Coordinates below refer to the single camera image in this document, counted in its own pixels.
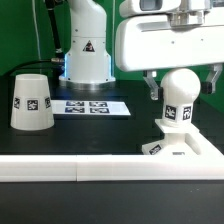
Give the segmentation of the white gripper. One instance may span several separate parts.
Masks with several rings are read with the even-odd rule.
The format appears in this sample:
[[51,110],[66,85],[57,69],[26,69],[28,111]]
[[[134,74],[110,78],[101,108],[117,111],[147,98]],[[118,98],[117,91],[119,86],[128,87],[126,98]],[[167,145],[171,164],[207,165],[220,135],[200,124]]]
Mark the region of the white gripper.
[[141,71],[152,100],[161,100],[158,69],[212,64],[203,94],[214,94],[224,62],[224,12],[210,12],[198,27],[172,28],[166,15],[137,16],[122,21],[116,33],[115,62],[123,71]]

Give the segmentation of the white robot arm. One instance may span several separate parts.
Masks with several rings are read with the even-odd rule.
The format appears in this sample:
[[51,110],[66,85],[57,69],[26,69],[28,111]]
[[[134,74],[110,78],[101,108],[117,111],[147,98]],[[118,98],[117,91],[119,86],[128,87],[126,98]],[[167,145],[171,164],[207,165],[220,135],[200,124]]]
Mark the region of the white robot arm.
[[93,0],[68,0],[71,47],[64,86],[98,89],[115,81],[111,66],[142,71],[151,98],[162,97],[154,80],[160,69],[208,65],[202,92],[212,94],[224,68],[224,0],[123,0],[115,54],[106,51],[104,9]]

